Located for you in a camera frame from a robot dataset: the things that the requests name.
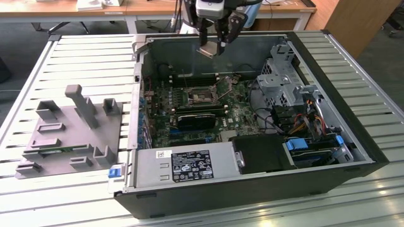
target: robotic arm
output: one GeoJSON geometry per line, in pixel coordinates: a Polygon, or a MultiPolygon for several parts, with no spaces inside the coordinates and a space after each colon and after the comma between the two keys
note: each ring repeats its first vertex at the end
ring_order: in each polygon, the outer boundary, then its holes
{"type": "Polygon", "coordinates": [[[220,55],[225,45],[237,38],[248,15],[237,12],[240,6],[260,4],[262,0],[182,0],[184,23],[200,35],[200,52],[208,57],[220,55]],[[208,27],[214,24],[217,41],[208,42],[208,27]]]}

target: sticker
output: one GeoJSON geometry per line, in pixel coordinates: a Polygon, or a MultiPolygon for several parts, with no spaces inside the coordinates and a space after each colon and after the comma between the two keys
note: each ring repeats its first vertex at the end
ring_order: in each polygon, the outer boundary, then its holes
{"type": "Polygon", "coordinates": [[[108,15],[108,14],[109,14],[109,15],[110,15],[110,14],[112,14],[112,15],[116,15],[116,14],[124,14],[124,13],[122,13],[122,12],[105,12],[105,14],[106,14],[106,15],[108,15]]]}
{"type": "Polygon", "coordinates": [[[170,163],[172,180],[176,183],[213,178],[208,150],[170,154],[170,163]]]}
{"type": "Polygon", "coordinates": [[[156,151],[156,158],[170,157],[170,150],[158,150],[156,151]]]}

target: green circuit board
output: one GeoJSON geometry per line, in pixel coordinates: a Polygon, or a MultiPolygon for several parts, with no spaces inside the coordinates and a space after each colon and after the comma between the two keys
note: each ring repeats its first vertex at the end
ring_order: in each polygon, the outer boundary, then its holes
{"type": "Polygon", "coordinates": [[[153,95],[146,99],[152,119],[153,148],[170,147],[172,144],[182,141],[224,142],[221,133],[225,131],[236,135],[258,134],[256,116],[246,102],[248,84],[249,81],[238,82],[229,76],[221,78],[214,87],[172,88],[166,82],[158,83],[158,86],[153,88],[153,95]],[[189,97],[193,98],[192,104],[189,104],[189,97]],[[172,107],[204,106],[205,103],[210,104],[208,102],[226,105],[226,114],[224,117],[216,117],[214,127],[202,131],[173,133],[176,131],[172,126],[174,116],[169,114],[172,107]]]}

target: white box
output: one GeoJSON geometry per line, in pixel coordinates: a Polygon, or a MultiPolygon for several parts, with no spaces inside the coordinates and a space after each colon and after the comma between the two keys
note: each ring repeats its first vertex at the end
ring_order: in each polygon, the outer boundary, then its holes
{"type": "Polygon", "coordinates": [[[102,2],[101,0],[77,0],[76,8],[77,11],[102,9],[102,2]]]}
{"type": "Polygon", "coordinates": [[[124,0],[102,0],[105,6],[120,6],[124,0]]]}

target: blue latch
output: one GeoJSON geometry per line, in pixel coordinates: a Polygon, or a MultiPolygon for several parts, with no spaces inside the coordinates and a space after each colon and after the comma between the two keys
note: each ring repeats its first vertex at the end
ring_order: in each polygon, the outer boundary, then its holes
{"type": "Polygon", "coordinates": [[[334,139],[336,139],[336,141],[338,142],[340,145],[344,144],[344,139],[342,139],[341,136],[336,136],[334,139]]]}
{"type": "Polygon", "coordinates": [[[206,137],[204,138],[204,143],[210,143],[210,141],[212,141],[212,137],[210,137],[210,136],[206,136],[206,137]]]}
{"type": "Polygon", "coordinates": [[[305,142],[304,139],[290,139],[285,143],[285,146],[286,146],[288,150],[297,150],[297,149],[309,148],[308,143],[305,142]]]}
{"type": "Polygon", "coordinates": [[[121,177],[120,168],[118,169],[109,169],[108,171],[108,178],[121,177]]]}

